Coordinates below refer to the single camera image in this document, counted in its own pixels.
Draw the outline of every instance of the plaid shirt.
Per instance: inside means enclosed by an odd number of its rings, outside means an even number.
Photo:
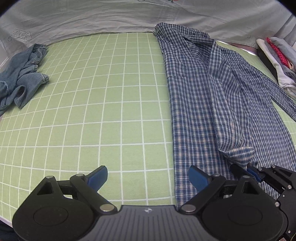
[[[294,144],[271,100],[294,120],[296,106],[276,83],[207,33],[160,23],[154,35],[168,78],[178,207],[197,193],[191,165],[228,179],[231,163],[296,170]]]

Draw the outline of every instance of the white sheet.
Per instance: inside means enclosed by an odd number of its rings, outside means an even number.
[[[0,40],[11,56],[33,43],[99,32],[153,31],[159,22],[252,47],[257,38],[296,39],[296,18],[276,0],[20,0],[0,18]]]

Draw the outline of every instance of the red knitted fabric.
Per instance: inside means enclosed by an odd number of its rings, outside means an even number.
[[[283,55],[283,53],[279,50],[277,46],[275,46],[271,41],[270,38],[266,38],[266,41],[269,43],[269,45],[274,49],[277,56],[281,60],[281,63],[289,68],[288,59]]]

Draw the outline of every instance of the white grid line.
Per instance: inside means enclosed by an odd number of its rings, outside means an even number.
[[[141,120],[123,120],[122,122],[140,122]],[[161,119],[151,119],[151,120],[143,120],[143,121],[161,121]],[[120,120],[112,120],[112,121],[95,121],[95,122],[85,122],[85,124],[100,124],[100,123],[120,123]],[[81,125],[82,123],[70,123],[70,124],[59,124],[59,125],[50,125],[50,126],[35,126],[35,127],[26,127],[21,129],[12,129],[2,132],[10,132],[10,131],[20,131],[20,130],[31,130],[31,129],[38,129],[38,128],[45,128],[45,127],[56,127],[56,126],[73,126],[73,125]]]
[[[70,116],[71,116],[72,106],[73,106],[73,103],[74,103],[74,100],[75,100],[75,97],[76,97],[76,93],[77,93],[77,90],[78,90],[78,86],[79,86],[79,84],[80,84],[80,81],[81,81],[81,78],[82,78],[83,73],[81,74],[80,79],[79,79],[79,81],[78,81],[78,85],[77,85],[77,87],[76,87],[76,91],[75,91],[75,94],[74,94],[74,97],[73,97],[73,100],[72,100],[72,105],[71,105],[71,107],[70,107],[70,111],[69,111],[69,115],[68,115],[67,125],[66,125],[66,128],[65,128],[65,133],[64,133],[64,138],[63,138],[63,147],[62,147],[62,151],[61,151],[61,159],[60,159],[60,163],[59,163],[59,179],[61,178],[62,157],[63,157],[63,151],[64,151],[64,144],[65,144],[65,139],[66,139],[67,128],[68,128],[68,125],[69,125],[69,120],[70,120]]]
[[[114,51],[115,51],[115,48],[113,49],[113,54],[112,54],[112,57],[111,57],[111,62],[113,61]],[[111,66],[112,66],[112,65],[110,65],[110,68],[109,68],[109,74],[108,74],[108,78],[107,78],[107,81],[106,81],[106,89],[105,89],[105,93],[104,93],[104,102],[103,102],[103,108],[102,108],[102,118],[101,118],[101,122],[103,122],[103,117],[104,117],[105,101],[106,101],[106,95],[107,95],[107,86],[108,86],[108,82],[109,82],[109,76],[110,76]],[[101,126],[100,126],[99,153],[98,153],[98,167],[100,166],[101,141],[102,141],[102,127],[103,127],[103,124],[101,124]]]
[[[141,74],[152,74],[151,72],[141,72]],[[108,74],[101,74],[101,75],[93,75],[93,76],[89,76],[89,77],[102,77],[102,76],[108,76]]]
[[[3,185],[6,185],[6,186],[9,186],[9,187],[12,187],[12,188],[18,188],[18,187],[16,187],[16,186],[13,186],[13,185],[11,185],[11,184],[7,184],[7,183],[3,183],[3,182],[0,182],[0,184],[3,184]],[[27,190],[27,189],[23,189],[23,188],[19,188],[20,190],[23,190],[23,191],[29,191],[29,190]]]
[[[13,152],[13,158],[12,158],[12,165],[13,165],[13,162],[14,162],[14,157],[15,157],[15,150],[14,150],[14,152]],[[9,180],[9,184],[11,184],[11,175],[12,175],[12,167],[11,167],[11,171],[10,171],[10,180]],[[10,211],[10,209],[9,209],[9,219],[11,220],[11,211]]]
[[[61,101],[62,101],[62,98],[63,98],[63,95],[64,95],[64,93],[65,93],[65,89],[66,89],[66,87],[67,87],[67,85],[65,85],[65,87],[64,87],[64,90],[63,90],[63,93],[62,93],[62,95],[61,95],[61,98],[60,98],[60,101],[59,101],[59,105],[58,106],[60,106],[60,104],[61,104]],[[56,117],[57,117],[57,111],[56,111],[56,113],[55,113],[55,116],[54,116],[54,120],[53,120],[53,124],[54,124],[54,122],[55,122],[55,120],[56,120]],[[48,139],[48,146],[49,146],[49,142],[50,142],[50,139],[51,139],[51,135],[52,135],[52,130],[53,130],[53,127],[54,127],[54,125],[52,125],[52,127],[51,127],[51,130],[50,130],[50,134],[49,134],[49,139]],[[45,176],[45,168],[46,168],[46,161],[47,161],[47,155],[48,155],[48,147],[47,147],[47,150],[46,150],[46,156],[45,156],[45,163],[44,163],[44,176]]]
[[[2,182],[4,181],[5,166],[7,166],[7,164],[6,164],[7,153],[8,153],[8,151],[6,152],[6,155],[5,155],[5,161],[4,161],[4,168],[3,168]],[[11,167],[11,170],[10,170],[9,184],[11,183],[11,173],[12,173],[12,167]],[[2,194],[1,201],[3,201],[3,185],[2,185],[2,187],[1,187],[1,190],[2,190],[2,191],[1,191],[1,194]],[[11,211],[10,211],[10,209],[9,209],[9,219],[11,220]]]
[[[56,86],[57,86],[57,83],[58,83],[58,81],[55,83],[55,86],[54,86],[53,91],[55,90],[55,88],[56,88]],[[45,116],[45,111],[44,111],[43,116],[42,116],[41,125],[42,125],[42,122],[43,122],[44,116]],[[40,134],[40,129],[41,129],[41,126],[40,126],[39,129],[38,129],[38,133],[37,133],[37,137],[36,137],[35,146],[37,145],[37,141],[38,141],[39,134]],[[33,157],[32,157],[32,166],[31,166],[32,168],[33,168],[33,163],[34,163],[35,151],[36,151],[36,147],[34,148],[34,153],[33,153]],[[31,189],[31,181],[32,181],[32,170],[31,170],[31,172],[30,172],[29,189]]]
[[[18,168],[24,168],[24,169],[33,169],[33,170],[39,170],[39,171],[43,171],[44,168],[37,168],[37,167],[24,167],[24,166],[16,166],[16,165],[10,165],[10,164],[4,164],[4,163],[0,163],[1,166],[8,166],[8,167],[18,167]],[[46,171],[51,171],[51,172],[57,172],[59,170],[56,169],[45,169]],[[160,168],[160,169],[146,169],[146,170],[122,170],[122,171],[108,171],[108,173],[131,173],[131,172],[157,172],[157,171],[166,171],[167,168]],[[81,171],[83,173],[91,173],[93,170],[91,171]],[[61,170],[61,172],[77,172],[77,170]]]
[[[94,83],[94,77],[93,77],[93,79],[92,79],[92,81],[91,81],[91,89],[92,89],[93,83]],[[81,153],[81,144],[82,144],[82,134],[83,134],[84,124],[85,124],[85,116],[86,116],[86,111],[87,111],[87,106],[88,106],[88,103],[89,103],[90,95],[91,95],[91,91],[89,91],[89,95],[88,95],[87,103],[86,103],[86,108],[85,108],[85,112],[84,112],[84,117],[83,117],[83,123],[82,123],[82,129],[81,129],[81,136],[80,136],[80,147],[79,147],[79,153],[78,153],[77,173],[79,173],[80,153]]]
[[[161,54],[153,54],[153,56],[162,56],[162,55]]]
[[[36,105],[35,110],[37,109],[37,107],[38,107],[38,105],[39,105],[39,102],[40,102],[40,99],[38,100],[38,103],[37,103],[37,105]],[[32,120],[31,120],[30,126],[31,126],[31,124],[32,124],[32,122],[33,122],[34,116],[35,116],[35,113],[33,113],[33,117],[32,117]],[[27,143],[28,135],[29,135],[29,131],[28,131],[27,136],[26,136],[25,144]],[[21,164],[20,164],[20,177],[21,177],[21,172],[22,172],[22,161],[23,161],[23,158],[24,158],[24,152],[25,152],[25,149],[23,150],[22,158],[21,158]],[[20,177],[19,177],[19,183],[18,183],[18,204],[20,204],[20,189],[19,189],[19,188],[20,188]]]
[[[139,38],[137,33],[137,47],[138,47],[138,62],[140,62],[139,56]],[[141,96],[141,75],[140,75],[140,64],[138,64],[139,71],[139,93],[140,93],[140,112],[141,112],[141,135],[142,135],[142,148],[143,148],[143,163],[144,163],[144,181],[145,181],[145,195],[146,205],[148,205],[148,186],[147,186],[147,174],[146,174],[146,156],[145,156],[145,145],[144,145],[144,129],[143,129],[143,110],[142,110],[142,96]]]
[[[148,38],[148,44],[149,44],[149,49],[150,49],[150,53],[151,53],[149,38]],[[161,127],[162,127],[162,131],[163,131],[163,141],[164,141],[164,143],[166,143],[165,129],[164,129],[164,124],[163,124],[163,115],[162,115],[161,105],[160,105],[160,101],[159,101],[159,92],[158,92],[158,86],[157,86],[157,81],[156,81],[156,75],[155,75],[155,69],[154,69],[154,63],[153,63],[153,61],[152,61],[152,67],[153,67],[154,79],[155,79],[155,84],[156,84],[156,92],[157,92],[157,98],[158,98],[158,107],[159,107],[160,118],[161,118]],[[166,144],[164,144],[164,146],[165,146],[165,159],[166,159],[167,168],[168,168],[168,184],[169,184],[170,197],[171,197],[170,198],[170,203],[173,204],[172,184],[171,184],[171,181],[170,181],[170,171],[169,171],[169,161],[168,161],[168,150],[167,150]]]
[[[116,64],[112,64],[112,63],[110,63],[110,64],[99,64],[98,66],[109,66],[109,65],[121,65],[122,63],[116,63]],[[151,62],[140,62],[139,64],[151,64]],[[83,67],[83,68],[74,68],[74,70],[78,70],[78,69],[86,69],[86,68],[91,68],[91,67],[94,67],[94,66],[88,66],[88,67]],[[52,74],[61,74],[61,73],[63,73],[63,71],[62,72],[56,72],[56,73],[52,73]]]
[[[123,143],[123,146],[142,145],[143,143]],[[145,142],[145,145],[172,144],[172,142]],[[3,146],[4,148],[34,148],[34,147],[97,147],[97,146],[120,146],[120,144],[93,144],[93,145],[56,145],[56,146]]]
[[[139,100],[124,101],[124,103],[132,103],[132,102],[140,102],[140,101]],[[158,102],[158,101],[157,100],[143,100],[142,102]],[[169,101],[168,100],[161,100],[160,102],[169,102]],[[121,103],[121,101],[105,102],[105,103],[106,104],[118,104],[118,103]],[[89,103],[88,105],[97,105],[97,104],[103,104],[103,102]],[[77,106],[86,106],[86,104],[73,105],[73,107],[77,107]],[[46,110],[55,110],[55,109],[62,109],[62,108],[69,108],[69,107],[71,107],[71,106],[61,106],[61,107],[56,107],[56,108],[49,108],[49,109],[46,109]],[[36,110],[36,111],[31,111],[31,112],[27,112],[27,113],[23,113],[23,114],[19,114],[19,115],[31,114],[31,113],[35,113],[35,112],[41,112],[41,111],[45,111],[45,110]],[[12,116],[9,116],[9,117],[5,117],[5,118],[2,118],[2,120],[9,119],[10,117],[15,117],[15,116],[19,116],[19,115],[12,115]]]
[[[2,203],[4,203],[4,204],[6,204],[7,206],[9,206],[9,207],[12,207],[12,208],[14,208],[14,209],[17,209],[17,207],[14,207],[14,206],[12,206],[12,205],[10,205],[10,204],[8,204],[8,203],[5,203],[5,202],[3,202],[3,201],[1,201]]]
[[[4,139],[5,139],[5,135],[6,135],[6,132],[4,133],[4,137],[3,137],[3,140],[2,140],[2,145],[1,145],[1,148],[0,148],[0,152],[2,151],[2,147],[3,147],[3,143],[4,143]],[[5,158],[5,161],[4,161],[4,168],[3,168],[3,177],[2,177],[2,182],[4,181],[4,172],[5,172],[5,163],[6,163],[6,158]],[[3,200],[3,185],[2,185],[2,187],[1,187],[1,201]]]
[[[82,79],[86,79],[86,78],[91,78],[91,77],[94,77],[94,76],[89,76],[89,77],[83,77]],[[58,83],[63,83],[63,82],[68,82],[68,81],[72,81],[72,80],[78,80],[79,78],[77,79],[70,79],[70,80],[65,80],[65,81],[59,81]],[[137,87],[139,85],[126,85],[126,87]],[[107,87],[93,87],[92,89],[105,89],[105,88],[118,88],[118,87],[121,87],[121,85],[119,86],[107,86]],[[66,91],[64,93],[72,93],[72,92],[75,92],[75,91]],[[60,95],[61,93],[57,93],[57,94],[51,94],[51,95],[45,95],[45,96],[41,96],[42,97],[48,97],[48,96],[53,96],[53,95]]]
[[[126,47],[128,45],[128,34],[126,38]],[[120,107],[120,190],[121,190],[121,204],[123,204],[123,175],[122,175],[122,112],[123,112],[123,89],[124,89],[124,78],[126,71],[126,51],[124,56],[123,66],[123,79],[122,79],[122,91],[121,91],[121,107]]]

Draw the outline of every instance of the grid mat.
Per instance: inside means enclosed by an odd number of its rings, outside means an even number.
[[[274,79],[257,56],[219,44]],[[99,193],[118,208],[175,204],[167,81],[152,33],[65,40],[49,46],[38,71],[49,83],[0,122],[0,216],[11,221],[44,176],[100,165],[109,176]],[[296,143],[296,123],[275,106]]]

